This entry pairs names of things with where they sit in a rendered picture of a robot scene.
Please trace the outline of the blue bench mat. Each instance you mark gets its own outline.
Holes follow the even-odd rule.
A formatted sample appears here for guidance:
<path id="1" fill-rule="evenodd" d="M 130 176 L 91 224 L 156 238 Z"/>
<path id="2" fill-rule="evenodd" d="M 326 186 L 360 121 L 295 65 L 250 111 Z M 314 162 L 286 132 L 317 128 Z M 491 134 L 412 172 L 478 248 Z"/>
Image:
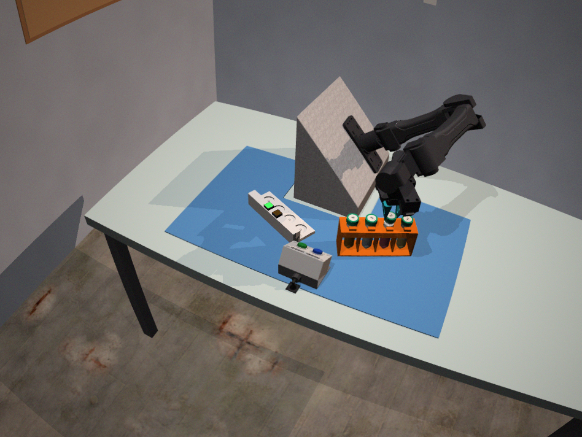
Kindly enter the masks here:
<path id="1" fill-rule="evenodd" d="M 165 232 L 289 284 L 278 274 L 289 241 L 248 203 L 270 191 L 315 230 L 300 242 L 332 255 L 318 288 L 300 289 L 439 338 L 471 220 L 421 202 L 411 257 L 338 257 L 339 217 L 285 199 L 294 179 L 295 160 L 246 146 Z"/>

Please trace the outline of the green screw cap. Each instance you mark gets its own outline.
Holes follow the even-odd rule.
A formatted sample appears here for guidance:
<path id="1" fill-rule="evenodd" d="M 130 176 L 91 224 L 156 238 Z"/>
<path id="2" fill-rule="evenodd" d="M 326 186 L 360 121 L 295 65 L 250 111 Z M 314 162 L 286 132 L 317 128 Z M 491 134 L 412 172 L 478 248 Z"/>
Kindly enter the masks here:
<path id="1" fill-rule="evenodd" d="M 402 223 L 403 226 L 407 226 L 407 227 L 411 226 L 413 224 L 413 218 L 412 218 L 412 216 L 408 216 L 408 217 L 403 217 L 402 216 L 401 223 Z"/>
<path id="2" fill-rule="evenodd" d="M 359 223 L 359 216 L 357 214 L 348 214 L 346 222 L 350 226 L 356 226 Z"/>
<path id="3" fill-rule="evenodd" d="M 390 211 L 389 215 L 386 219 L 384 219 L 387 223 L 395 223 L 397 219 L 396 213 Z"/>
<path id="4" fill-rule="evenodd" d="M 375 226 L 377 224 L 377 222 L 378 222 L 378 217 L 376 215 L 374 215 L 374 214 L 368 214 L 365 217 L 365 223 L 368 226 Z"/>

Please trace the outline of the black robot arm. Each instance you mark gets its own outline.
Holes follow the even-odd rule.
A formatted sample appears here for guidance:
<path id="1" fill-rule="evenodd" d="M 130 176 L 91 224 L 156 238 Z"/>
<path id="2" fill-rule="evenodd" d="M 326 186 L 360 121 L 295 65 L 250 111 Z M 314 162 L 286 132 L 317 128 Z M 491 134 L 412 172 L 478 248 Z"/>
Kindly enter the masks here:
<path id="1" fill-rule="evenodd" d="M 379 123 L 367 133 L 352 115 L 343 127 L 375 174 L 382 166 L 376 150 L 384 147 L 394 152 L 392 160 L 381 169 L 375 181 L 389 199 L 398 199 L 400 215 L 408 217 L 419 212 L 421 205 L 414 175 L 436 174 L 450 148 L 464 133 L 486 126 L 482 115 L 475 114 L 475 106 L 472 96 L 459 94 L 448 98 L 432 112 L 408 120 Z M 431 133 L 408 142 L 404 151 L 398 150 L 409 139 L 428 132 Z"/>

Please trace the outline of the white cap tray with round nests and two lamps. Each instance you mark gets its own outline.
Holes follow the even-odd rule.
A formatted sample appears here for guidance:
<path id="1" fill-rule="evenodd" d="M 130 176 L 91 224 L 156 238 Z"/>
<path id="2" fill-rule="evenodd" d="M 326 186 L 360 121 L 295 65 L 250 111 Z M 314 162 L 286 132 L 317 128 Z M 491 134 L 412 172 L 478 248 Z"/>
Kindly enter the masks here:
<path id="1" fill-rule="evenodd" d="M 289 242 L 300 242 L 315 233 L 314 229 L 270 191 L 260 195 L 254 190 L 248 193 L 248 202 L 259 215 Z"/>

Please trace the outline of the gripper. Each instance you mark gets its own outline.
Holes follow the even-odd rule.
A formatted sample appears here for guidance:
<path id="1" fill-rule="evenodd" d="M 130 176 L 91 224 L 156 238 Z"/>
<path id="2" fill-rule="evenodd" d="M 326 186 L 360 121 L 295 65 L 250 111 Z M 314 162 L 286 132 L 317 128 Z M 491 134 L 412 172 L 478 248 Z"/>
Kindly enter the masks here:
<path id="1" fill-rule="evenodd" d="M 398 199 L 389 199 L 387 193 L 384 193 L 383 191 L 381 191 L 377 185 L 375 185 L 375 188 L 379 192 L 379 195 L 380 195 L 379 198 L 382 202 L 382 209 L 383 209 L 384 218 L 385 219 L 387 218 L 392 206 L 396 206 L 395 213 L 396 213 L 396 216 L 398 218 L 400 216 Z"/>

